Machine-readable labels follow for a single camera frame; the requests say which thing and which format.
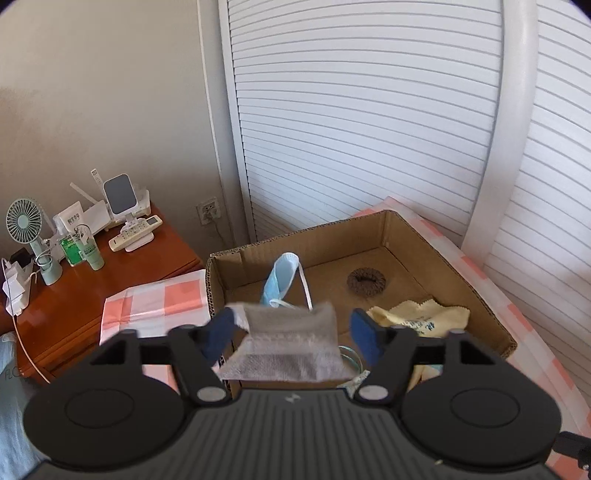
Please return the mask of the grey fabric pouch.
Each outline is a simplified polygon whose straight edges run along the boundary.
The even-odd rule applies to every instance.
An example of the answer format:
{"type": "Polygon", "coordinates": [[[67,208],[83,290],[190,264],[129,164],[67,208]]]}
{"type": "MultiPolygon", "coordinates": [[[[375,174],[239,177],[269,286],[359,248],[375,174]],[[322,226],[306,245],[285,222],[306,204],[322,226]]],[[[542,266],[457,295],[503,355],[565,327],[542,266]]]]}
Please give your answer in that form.
{"type": "Polygon", "coordinates": [[[246,335],[219,368],[221,379],[324,383],[355,376],[339,351],[332,304],[308,309],[235,303],[231,310],[246,335]]]}

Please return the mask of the white power strip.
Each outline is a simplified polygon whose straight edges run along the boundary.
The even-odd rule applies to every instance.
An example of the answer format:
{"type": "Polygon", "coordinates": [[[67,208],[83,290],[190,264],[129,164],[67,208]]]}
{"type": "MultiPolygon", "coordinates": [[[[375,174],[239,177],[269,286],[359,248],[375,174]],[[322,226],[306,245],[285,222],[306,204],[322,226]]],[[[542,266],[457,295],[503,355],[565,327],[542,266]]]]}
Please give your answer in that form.
{"type": "Polygon", "coordinates": [[[29,305],[31,282],[34,276],[33,263],[22,267],[18,262],[1,263],[4,281],[2,291],[6,296],[5,309],[11,316],[20,316],[29,305]]]}

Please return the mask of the brown hair scrunchie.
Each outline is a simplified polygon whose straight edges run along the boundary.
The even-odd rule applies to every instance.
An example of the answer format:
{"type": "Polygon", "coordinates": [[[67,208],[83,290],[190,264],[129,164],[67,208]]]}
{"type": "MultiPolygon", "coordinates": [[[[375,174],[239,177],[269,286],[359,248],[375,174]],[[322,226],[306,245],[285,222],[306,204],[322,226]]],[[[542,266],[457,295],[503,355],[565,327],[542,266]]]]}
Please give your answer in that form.
{"type": "Polygon", "coordinates": [[[381,271],[375,268],[363,267],[349,273],[346,285],[353,294],[363,298],[370,298],[384,292],[387,280],[381,271]]]}

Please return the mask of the blue face mask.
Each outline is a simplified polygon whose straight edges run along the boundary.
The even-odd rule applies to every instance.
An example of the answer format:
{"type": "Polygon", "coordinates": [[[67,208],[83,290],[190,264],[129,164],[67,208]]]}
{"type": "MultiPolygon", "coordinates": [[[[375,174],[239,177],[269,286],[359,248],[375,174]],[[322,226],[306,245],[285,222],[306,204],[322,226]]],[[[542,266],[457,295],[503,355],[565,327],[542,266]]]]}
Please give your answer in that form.
{"type": "Polygon", "coordinates": [[[276,259],[273,269],[266,279],[266,284],[263,286],[260,303],[273,308],[291,308],[291,305],[284,301],[284,298],[286,298],[288,291],[290,291],[296,275],[300,276],[301,286],[304,289],[305,305],[310,310],[314,308],[311,301],[310,287],[308,287],[308,281],[304,275],[304,268],[301,265],[300,257],[294,252],[285,252],[276,259]]]}

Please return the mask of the green tube bottle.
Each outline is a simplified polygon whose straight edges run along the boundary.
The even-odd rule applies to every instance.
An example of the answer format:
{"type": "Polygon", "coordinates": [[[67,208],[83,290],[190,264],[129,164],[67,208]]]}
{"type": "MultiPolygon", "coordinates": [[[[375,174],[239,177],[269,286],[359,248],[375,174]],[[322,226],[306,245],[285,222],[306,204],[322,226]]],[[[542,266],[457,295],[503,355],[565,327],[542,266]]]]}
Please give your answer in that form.
{"type": "Polygon", "coordinates": [[[81,223],[75,227],[74,238],[81,258],[85,260],[93,271],[104,266],[104,260],[88,225],[81,223]]]}

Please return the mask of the wooden nightstand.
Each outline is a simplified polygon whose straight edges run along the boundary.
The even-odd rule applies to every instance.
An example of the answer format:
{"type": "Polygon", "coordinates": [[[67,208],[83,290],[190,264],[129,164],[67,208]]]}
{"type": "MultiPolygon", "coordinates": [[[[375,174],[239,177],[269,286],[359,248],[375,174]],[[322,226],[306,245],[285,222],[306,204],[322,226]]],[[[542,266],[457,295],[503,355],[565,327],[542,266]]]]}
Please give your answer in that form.
{"type": "Polygon", "coordinates": [[[52,380],[91,353],[99,343],[106,298],[128,287],[204,268],[204,261],[168,224],[132,253],[112,252],[108,241],[114,236],[110,230],[96,237],[105,261],[100,270],[86,263],[65,265],[55,284],[31,287],[29,306],[17,322],[23,344],[17,348],[16,363],[22,376],[38,383],[52,380]]]}

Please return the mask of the cardboard box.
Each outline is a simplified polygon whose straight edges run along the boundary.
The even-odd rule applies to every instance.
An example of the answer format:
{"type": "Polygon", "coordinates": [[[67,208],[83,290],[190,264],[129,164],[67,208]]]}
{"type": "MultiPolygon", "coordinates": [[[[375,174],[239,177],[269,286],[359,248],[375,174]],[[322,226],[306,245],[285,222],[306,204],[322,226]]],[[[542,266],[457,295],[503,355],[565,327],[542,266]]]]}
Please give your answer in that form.
{"type": "Polygon", "coordinates": [[[211,312],[235,314],[219,368],[233,390],[334,388],[369,369],[355,311],[427,337],[464,328],[505,357],[517,347],[482,296],[393,211],[215,253],[205,280],[211,312]]]}

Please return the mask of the blue tassel sachet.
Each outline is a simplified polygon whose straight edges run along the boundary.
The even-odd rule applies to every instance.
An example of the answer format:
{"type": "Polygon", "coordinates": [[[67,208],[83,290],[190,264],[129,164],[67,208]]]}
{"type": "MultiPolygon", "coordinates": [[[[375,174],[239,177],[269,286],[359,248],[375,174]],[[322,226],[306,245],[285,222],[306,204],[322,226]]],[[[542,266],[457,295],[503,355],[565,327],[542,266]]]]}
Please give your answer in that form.
{"type": "Polygon", "coordinates": [[[339,388],[346,391],[349,398],[353,399],[356,390],[360,388],[363,381],[367,379],[370,371],[363,367],[362,357],[356,353],[356,350],[346,345],[339,345],[339,353],[341,353],[342,359],[345,360],[349,368],[355,373],[355,376],[351,380],[342,383],[339,388]]]}

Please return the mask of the pink checkered tablecloth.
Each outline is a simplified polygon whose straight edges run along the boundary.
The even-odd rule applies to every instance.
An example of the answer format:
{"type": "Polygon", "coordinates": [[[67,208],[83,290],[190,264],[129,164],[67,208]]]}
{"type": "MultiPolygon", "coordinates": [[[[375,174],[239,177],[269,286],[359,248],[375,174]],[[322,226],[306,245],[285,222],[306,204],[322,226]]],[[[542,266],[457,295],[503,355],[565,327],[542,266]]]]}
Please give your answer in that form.
{"type": "MultiPolygon", "coordinates": [[[[105,301],[100,337],[125,329],[157,337],[180,325],[205,324],[224,303],[256,302],[273,262],[285,252],[300,257],[311,301],[334,305],[342,342],[351,341],[349,313],[355,308],[430,299],[468,308],[468,331],[554,398],[566,430],[589,434],[586,400],[517,306],[434,225],[394,199],[348,220],[215,253],[197,272],[122,290],[105,301]],[[384,274],[383,293],[363,298],[349,290],[349,273],[363,267],[384,274]]],[[[305,303],[301,280],[287,300],[305,303]]]]}

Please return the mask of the blue grey bedding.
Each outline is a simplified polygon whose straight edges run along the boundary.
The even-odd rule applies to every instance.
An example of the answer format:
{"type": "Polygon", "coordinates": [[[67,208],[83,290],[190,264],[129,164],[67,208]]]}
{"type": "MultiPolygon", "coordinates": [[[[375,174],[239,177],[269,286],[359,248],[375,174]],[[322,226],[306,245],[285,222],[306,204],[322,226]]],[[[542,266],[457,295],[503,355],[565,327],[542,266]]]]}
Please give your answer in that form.
{"type": "Polygon", "coordinates": [[[2,335],[0,347],[0,474],[2,479],[22,479],[44,460],[23,427],[24,410],[38,386],[19,373],[16,336],[2,335]]]}

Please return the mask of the yellow cleaning cloth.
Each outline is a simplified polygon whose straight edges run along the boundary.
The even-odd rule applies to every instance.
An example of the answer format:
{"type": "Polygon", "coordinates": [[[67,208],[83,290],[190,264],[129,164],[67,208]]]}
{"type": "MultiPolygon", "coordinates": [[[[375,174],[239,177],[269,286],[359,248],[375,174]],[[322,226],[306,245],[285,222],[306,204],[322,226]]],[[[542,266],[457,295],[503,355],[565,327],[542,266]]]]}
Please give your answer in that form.
{"type": "Polygon", "coordinates": [[[407,300],[390,310],[374,306],[367,314],[382,327],[408,327],[427,338],[443,338],[452,330],[465,330],[470,318],[468,308],[445,307],[434,299],[422,303],[407,300]]]}

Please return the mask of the green handheld fan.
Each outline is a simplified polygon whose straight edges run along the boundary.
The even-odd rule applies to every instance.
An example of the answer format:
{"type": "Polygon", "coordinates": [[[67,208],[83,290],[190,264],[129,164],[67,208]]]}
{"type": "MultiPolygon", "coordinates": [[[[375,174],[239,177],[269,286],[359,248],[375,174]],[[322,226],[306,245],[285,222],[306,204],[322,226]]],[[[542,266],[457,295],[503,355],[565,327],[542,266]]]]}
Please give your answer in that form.
{"type": "Polygon", "coordinates": [[[50,243],[41,238],[43,219],[43,210],[34,200],[19,198],[9,206],[5,223],[16,243],[31,247],[44,283],[51,286],[60,279],[62,268],[52,254],[50,243]]]}

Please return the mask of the phone on white stand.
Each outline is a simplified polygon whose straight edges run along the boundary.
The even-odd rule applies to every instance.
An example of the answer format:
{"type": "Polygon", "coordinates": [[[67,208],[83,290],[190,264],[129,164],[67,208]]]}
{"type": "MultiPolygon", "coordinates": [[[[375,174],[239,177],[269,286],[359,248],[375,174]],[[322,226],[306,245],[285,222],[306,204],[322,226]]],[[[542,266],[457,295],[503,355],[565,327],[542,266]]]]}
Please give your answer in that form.
{"type": "Polygon", "coordinates": [[[132,214],[137,205],[137,198],[127,174],[123,173],[107,180],[103,184],[103,190],[113,214],[132,214]]]}

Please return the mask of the white remote control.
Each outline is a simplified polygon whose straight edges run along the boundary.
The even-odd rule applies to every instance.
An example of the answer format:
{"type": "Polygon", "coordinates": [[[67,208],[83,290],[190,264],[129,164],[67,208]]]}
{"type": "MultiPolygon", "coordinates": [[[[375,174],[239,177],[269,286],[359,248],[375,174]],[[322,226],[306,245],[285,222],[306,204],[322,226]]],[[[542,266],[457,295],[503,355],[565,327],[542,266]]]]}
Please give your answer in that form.
{"type": "Polygon", "coordinates": [[[119,234],[109,240],[109,248],[113,252],[124,250],[130,253],[137,250],[154,239],[153,231],[162,224],[162,219],[158,215],[136,218],[128,213],[119,234]]]}

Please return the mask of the white labelled box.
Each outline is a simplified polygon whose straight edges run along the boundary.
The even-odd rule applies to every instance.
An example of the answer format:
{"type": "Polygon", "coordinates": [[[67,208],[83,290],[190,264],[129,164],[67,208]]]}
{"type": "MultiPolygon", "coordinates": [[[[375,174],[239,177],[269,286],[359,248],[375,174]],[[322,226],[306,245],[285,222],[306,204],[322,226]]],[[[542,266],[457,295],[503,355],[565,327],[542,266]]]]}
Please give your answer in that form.
{"type": "Polygon", "coordinates": [[[84,222],[83,210],[77,205],[72,205],[54,215],[53,221],[61,238],[73,235],[76,227],[84,222]]]}

